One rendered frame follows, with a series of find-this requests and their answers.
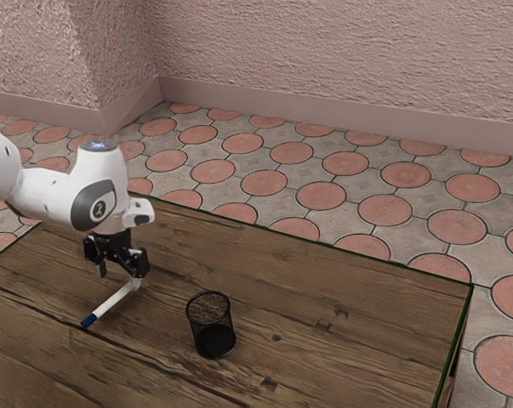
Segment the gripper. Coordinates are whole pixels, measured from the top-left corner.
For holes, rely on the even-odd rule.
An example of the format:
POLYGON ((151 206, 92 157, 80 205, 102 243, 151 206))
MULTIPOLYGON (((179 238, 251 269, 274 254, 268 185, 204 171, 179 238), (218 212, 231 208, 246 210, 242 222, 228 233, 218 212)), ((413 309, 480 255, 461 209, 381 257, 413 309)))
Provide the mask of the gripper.
POLYGON ((125 229, 111 235, 92 232, 83 240, 84 257, 96 266, 100 278, 107 275, 106 261, 119 264, 130 274, 129 292, 138 290, 144 275, 150 271, 146 249, 132 248, 131 238, 131 230, 125 229))

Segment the white pen with blue cap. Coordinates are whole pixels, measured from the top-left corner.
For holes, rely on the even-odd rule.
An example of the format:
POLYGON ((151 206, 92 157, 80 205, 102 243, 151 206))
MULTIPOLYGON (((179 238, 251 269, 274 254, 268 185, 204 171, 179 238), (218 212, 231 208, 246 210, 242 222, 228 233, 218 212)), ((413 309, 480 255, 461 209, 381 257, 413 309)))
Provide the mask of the white pen with blue cap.
POLYGON ((134 281, 130 281, 112 295, 110 295, 100 306, 98 306, 93 312, 88 314, 84 319, 81 320, 80 325, 82 328, 88 328, 95 321, 97 321, 102 315, 108 312, 117 303, 123 300, 130 292, 134 292, 139 288, 140 284, 134 281))

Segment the black mesh pen holder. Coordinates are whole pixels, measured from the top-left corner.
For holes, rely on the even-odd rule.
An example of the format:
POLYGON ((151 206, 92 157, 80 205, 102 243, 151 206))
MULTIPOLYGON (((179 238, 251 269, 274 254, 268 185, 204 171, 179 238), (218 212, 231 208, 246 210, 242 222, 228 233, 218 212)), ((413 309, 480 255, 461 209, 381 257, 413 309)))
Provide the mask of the black mesh pen holder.
POLYGON ((198 293, 185 306, 185 316, 195 349, 202 357, 219 359, 234 349, 237 335, 231 319, 231 302, 224 293, 198 293))

